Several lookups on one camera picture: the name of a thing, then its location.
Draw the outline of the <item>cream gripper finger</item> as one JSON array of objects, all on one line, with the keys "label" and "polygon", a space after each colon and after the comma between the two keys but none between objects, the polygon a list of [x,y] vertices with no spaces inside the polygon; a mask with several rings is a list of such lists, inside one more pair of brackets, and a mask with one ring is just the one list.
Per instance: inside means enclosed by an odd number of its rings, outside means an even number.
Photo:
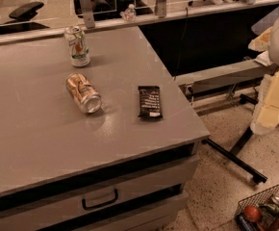
[{"label": "cream gripper finger", "polygon": [[258,103],[250,123],[256,135],[271,132],[279,124],[279,71],[273,76],[265,75],[261,82]]}]

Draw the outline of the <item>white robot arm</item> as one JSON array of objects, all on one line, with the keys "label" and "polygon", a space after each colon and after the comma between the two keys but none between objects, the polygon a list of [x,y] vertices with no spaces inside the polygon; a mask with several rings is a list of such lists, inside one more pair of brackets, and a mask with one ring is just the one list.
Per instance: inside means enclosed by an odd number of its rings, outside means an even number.
[{"label": "white robot arm", "polygon": [[[252,39],[249,49],[260,52],[260,57],[268,59],[279,66],[279,17],[274,24]],[[273,75],[265,74],[258,94],[258,103],[250,123],[254,134],[264,135],[279,124],[279,70]]]}]

